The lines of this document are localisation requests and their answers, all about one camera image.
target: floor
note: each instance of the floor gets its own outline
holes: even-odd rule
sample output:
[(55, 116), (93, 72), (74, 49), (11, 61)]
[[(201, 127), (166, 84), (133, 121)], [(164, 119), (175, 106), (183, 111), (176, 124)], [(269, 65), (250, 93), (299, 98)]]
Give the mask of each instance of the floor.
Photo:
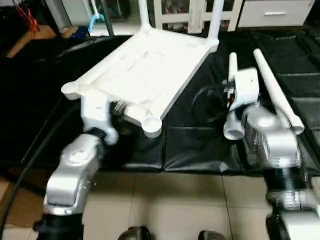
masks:
[[(215, 230), (228, 240), (268, 240), (263, 178), (176, 173), (99, 173), (84, 214), (84, 239), (116, 240), (147, 226), (155, 240), (196, 240)], [(320, 196), (320, 178), (312, 180)], [(7, 229), (5, 240), (35, 240), (30, 229)]]

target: white cylindrical part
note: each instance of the white cylindrical part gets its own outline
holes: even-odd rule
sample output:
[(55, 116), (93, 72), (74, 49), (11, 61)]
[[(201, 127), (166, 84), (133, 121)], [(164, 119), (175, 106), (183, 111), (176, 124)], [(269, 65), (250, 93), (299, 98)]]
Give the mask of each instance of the white cylindrical part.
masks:
[(78, 84), (74, 81), (67, 82), (61, 87), (61, 92), (69, 100), (79, 99), (81, 96), (77, 93)]
[(238, 71), (237, 54), (235, 52), (232, 52), (229, 55), (228, 81), (234, 81), (235, 80), (235, 75), (236, 75), (237, 71)]
[(224, 8), (224, 0), (215, 0), (213, 2), (211, 23), (208, 33), (208, 40), (218, 40), (218, 34), (220, 29), (220, 21), (222, 16), (222, 11)]
[(141, 127), (146, 137), (154, 139), (161, 134), (162, 121), (160, 118), (149, 116), (142, 121)]
[(141, 28), (150, 28), (147, 0), (139, 0)]
[(240, 140), (245, 136), (245, 129), (234, 111), (229, 112), (223, 126), (223, 135), (229, 140)]
[(289, 128), (290, 127), (290, 123), (288, 122), (289, 120), (292, 124), (294, 133), (296, 135), (301, 134), (305, 130), (305, 126), (302, 123), (300, 117), (297, 116), (292, 110), (284, 92), (279, 86), (275, 78), (275, 75), (271, 71), (261, 50), (255, 49), (253, 51), (253, 55), (257, 62), (259, 70), (261, 72), (264, 84), (270, 95), (271, 101), (273, 102), (274, 105), (276, 105), (275, 107), (276, 113), (280, 117), (283, 125)]

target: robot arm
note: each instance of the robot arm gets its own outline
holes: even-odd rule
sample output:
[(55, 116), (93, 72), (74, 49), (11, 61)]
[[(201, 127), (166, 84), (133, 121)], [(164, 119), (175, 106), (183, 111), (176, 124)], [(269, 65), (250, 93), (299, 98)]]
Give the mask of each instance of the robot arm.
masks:
[(51, 175), (44, 197), (44, 214), (34, 230), (38, 240), (83, 239), (82, 216), (92, 179), (101, 166), (107, 145), (115, 144), (110, 102), (103, 94), (88, 91), (81, 98), (84, 133), (66, 146)]
[[(231, 64), (234, 64), (234, 58), (234, 54), (230, 55)], [(320, 200), (310, 187), (308, 174), (302, 168), (297, 137), (293, 130), (288, 128), (288, 122), (284, 124), (288, 120), (284, 121), (283, 112), (279, 117), (259, 105), (258, 76), (252, 78), (254, 81), (250, 81), (239, 72), (233, 72), (234, 77), (228, 79), (233, 90), (228, 89), (227, 92), (233, 92), (234, 96), (224, 125), (224, 135), (230, 140), (242, 138), (247, 153), (255, 154), (261, 161), (267, 185), (266, 200), (273, 209), (266, 219), (269, 237), (271, 240), (320, 240)], [(238, 87), (243, 83), (246, 88)], [(235, 113), (235, 108), (232, 108), (234, 105), (249, 103), (251, 105), (240, 117)]]
[(297, 137), (265, 108), (248, 107), (242, 116), (244, 141), (258, 155), (273, 213), (266, 220), (271, 240), (319, 240), (320, 201), (303, 170)]

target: black wire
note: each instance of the black wire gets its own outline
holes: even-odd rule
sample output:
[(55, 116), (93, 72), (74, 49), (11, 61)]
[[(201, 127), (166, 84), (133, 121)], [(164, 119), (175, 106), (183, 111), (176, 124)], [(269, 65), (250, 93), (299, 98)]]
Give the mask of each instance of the black wire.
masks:
[(80, 105), (76, 104), (71, 109), (69, 109), (69, 111), (66, 114), (64, 114), (60, 119), (58, 119), (58, 121), (53, 125), (52, 129), (50, 130), (50, 132), (45, 136), (44, 140), (39, 145), (39, 147), (37, 148), (36, 152), (30, 158), (30, 161), (27, 163), (27, 165), (23, 169), (20, 177), (16, 181), (16, 184), (15, 184), (15, 186), (14, 186), (12, 192), (11, 192), (11, 195), (9, 197), (9, 200), (7, 201), (7, 203), (5, 205), (5, 208), (4, 208), (4, 212), (3, 212), (3, 215), (2, 215), (2, 218), (1, 218), (1, 224), (0, 224), (0, 240), (3, 239), (3, 234), (4, 234), (4, 230), (5, 230), (5, 224), (6, 224), (10, 209), (12, 207), (12, 204), (14, 203), (14, 200), (15, 200), (15, 197), (16, 197), (16, 195), (18, 193), (19, 187), (22, 184), (23, 179), (26, 176), (28, 170), (31, 168), (33, 163), (38, 158), (38, 156), (43, 152), (43, 150), (47, 146), (48, 142), (51, 140), (52, 136), (56, 133), (57, 129), (62, 125), (62, 123), (65, 121), (65, 119), (67, 117), (69, 117), (78, 108), (80, 108)]

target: white plastic chair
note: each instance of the white plastic chair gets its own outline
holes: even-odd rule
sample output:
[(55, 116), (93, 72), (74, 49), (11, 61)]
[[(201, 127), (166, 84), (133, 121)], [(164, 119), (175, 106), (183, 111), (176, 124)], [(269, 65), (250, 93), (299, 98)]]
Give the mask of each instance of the white plastic chair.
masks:
[(159, 136), (162, 119), (209, 53), (217, 50), (224, 0), (215, 0), (207, 38), (155, 29), (147, 0), (139, 0), (141, 28), (62, 93), (74, 100), (89, 91), (110, 101), (124, 101), (125, 119), (141, 126), (147, 137)]

